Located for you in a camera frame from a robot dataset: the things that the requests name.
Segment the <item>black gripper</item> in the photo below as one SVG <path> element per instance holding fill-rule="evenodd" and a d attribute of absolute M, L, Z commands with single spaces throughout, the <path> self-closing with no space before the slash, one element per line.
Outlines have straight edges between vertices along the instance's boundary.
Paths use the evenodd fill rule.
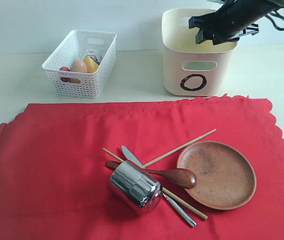
<path fill-rule="evenodd" d="M 240 33 L 251 24 L 279 6 L 271 0 L 230 0 L 216 12 L 191 16 L 188 28 L 200 28 L 196 34 L 196 44 L 213 40 L 214 45 L 237 42 Z M 203 30 L 213 25 L 213 34 Z"/>

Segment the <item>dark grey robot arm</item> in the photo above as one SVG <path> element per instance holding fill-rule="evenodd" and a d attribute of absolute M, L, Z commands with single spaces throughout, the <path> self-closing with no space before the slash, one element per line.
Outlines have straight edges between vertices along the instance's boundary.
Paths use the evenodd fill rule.
<path fill-rule="evenodd" d="M 284 0 L 221 0 L 222 5 L 212 13 L 192 16 L 189 29 L 198 28 L 195 42 L 212 41 L 214 45 L 237 42 L 246 35 L 259 33 L 256 21 L 266 17 L 274 28 L 284 31 L 284 16 L 278 10 L 284 9 Z"/>

